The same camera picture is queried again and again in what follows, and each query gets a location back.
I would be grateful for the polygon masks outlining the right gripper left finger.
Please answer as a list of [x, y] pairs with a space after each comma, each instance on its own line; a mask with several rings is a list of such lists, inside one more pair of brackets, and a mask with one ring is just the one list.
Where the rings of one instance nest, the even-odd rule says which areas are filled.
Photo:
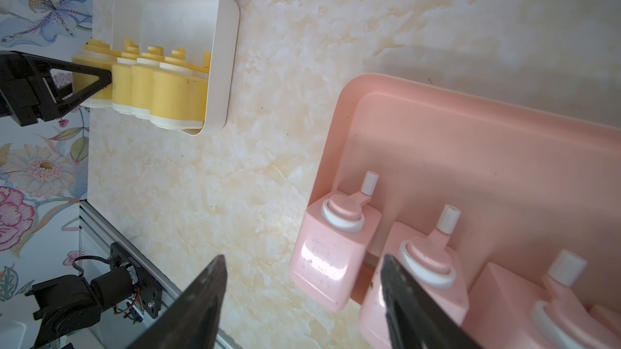
[[226, 285], [226, 259], [217, 255], [166, 313], [129, 347], [214, 348]]

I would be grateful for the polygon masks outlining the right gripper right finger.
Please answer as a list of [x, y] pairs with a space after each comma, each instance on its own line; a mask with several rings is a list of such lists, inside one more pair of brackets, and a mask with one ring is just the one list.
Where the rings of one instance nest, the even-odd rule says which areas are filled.
[[393, 348], [480, 346], [437, 305], [395, 256], [384, 256], [380, 277]]

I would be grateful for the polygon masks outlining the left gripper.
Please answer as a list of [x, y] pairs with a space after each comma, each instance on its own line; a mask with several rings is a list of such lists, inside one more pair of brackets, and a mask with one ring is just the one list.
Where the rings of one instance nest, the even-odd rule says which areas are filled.
[[1, 51], [1, 117], [19, 126], [59, 119], [113, 83], [112, 62]]

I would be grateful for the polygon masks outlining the yellow sharpener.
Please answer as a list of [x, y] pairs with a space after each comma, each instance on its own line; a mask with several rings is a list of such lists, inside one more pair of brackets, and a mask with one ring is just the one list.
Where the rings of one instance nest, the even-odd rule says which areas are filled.
[[163, 61], [162, 47], [148, 47], [132, 67], [130, 112], [139, 119], [150, 119], [154, 73]]
[[132, 67], [137, 64], [139, 53], [139, 46], [135, 45], [131, 39], [126, 39], [124, 51], [117, 58], [116, 64], [112, 65], [113, 109], [123, 115], [132, 114], [132, 106], [130, 106]]
[[[89, 38], [86, 44], [82, 45], [82, 49], [72, 57], [72, 62], [96, 69], [112, 70], [112, 65], [116, 64], [117, 58], [121, 56], [120, 51], [115, 51], [111, 47], [94, 38]], [[73, 73], [74, 93], [87, 88], [89, 85], [97, 82], [99, 78], [93, 75], [82, 73]], [[113, 105], [112, 102], [113, 86], [108, 85], [103, 90], [94, 94], [82, 103], [82, 106], [89, 108], [108, 108]]]
[[201, 64], [186, 61], [183, 48], [164, 58], [153, 74], [149, 120], [168, 130], [200, 130], [205, 123], [211, 53]]

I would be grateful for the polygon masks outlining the pink sharpener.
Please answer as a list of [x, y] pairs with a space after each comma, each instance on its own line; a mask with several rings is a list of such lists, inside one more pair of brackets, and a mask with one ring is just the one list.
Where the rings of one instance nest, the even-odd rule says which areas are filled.
[[460, 215], [457, 208], [446, 205], [428, 235], [399, 222], [393, 224], [358, 316], [362, 336], [371, 347], [391, 347], [380, 277], [386, 255], [395, 256], [440, 308], [457, 325], [463, 324], [469, 310], [467, 285], [459, 255], [447, 245]]
[[616, 337], [621, 338], [621, 316], [619, 313], [608, 310], [601, 305], [594, 305], [590, 309], [590, 316], [605, 326]]
[[370, 206], [378, 174], [366, 173], [359, 191], [333, 191], [304, 213], [289, 264], [292, 281], [324, 308], [339, 312], [348, 303], [366, 250], [382, 214]]
[[469, 292], [463, 330], [483, 348], [619, 348], [620, 337], [572, 290], [586, 266], [584, 258], [561, 250], [539, 286], [487, 264]]

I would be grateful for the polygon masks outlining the white storage tray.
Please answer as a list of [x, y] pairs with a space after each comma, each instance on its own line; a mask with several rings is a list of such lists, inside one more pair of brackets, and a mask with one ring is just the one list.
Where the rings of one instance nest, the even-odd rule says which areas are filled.
[[184, 48], [191, 64], [199, 64], [210, 53], [204, 124], [183, 132], [190, 136], [216, 132], [226, 124], [239, 16], [234, 0], [114, 0], [113, 47], [122, 48], [130, 39], [142, 51]]

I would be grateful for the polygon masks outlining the pink storage tray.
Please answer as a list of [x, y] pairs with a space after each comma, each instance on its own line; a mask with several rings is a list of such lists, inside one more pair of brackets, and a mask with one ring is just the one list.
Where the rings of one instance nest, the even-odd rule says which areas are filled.
[[461, 212], [450, 245], [467, 284], [486, 263], [539, 283], [561, 250], [587, 261], [573, 290], [620, 308], [620, 130], [382, 74], [352, 79], [336, 103], [315, 185], [356, 192], [378, 174], [382, 221], [428, 233]]

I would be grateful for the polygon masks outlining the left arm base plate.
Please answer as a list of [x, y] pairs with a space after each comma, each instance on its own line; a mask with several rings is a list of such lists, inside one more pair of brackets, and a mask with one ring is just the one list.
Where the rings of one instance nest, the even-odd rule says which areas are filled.
[[163, 306], [163, 286], [155, 276], [119, 242], [111, 244], [112, 267], [124, 267], [132, 277], [135, 305], [155, 319]]

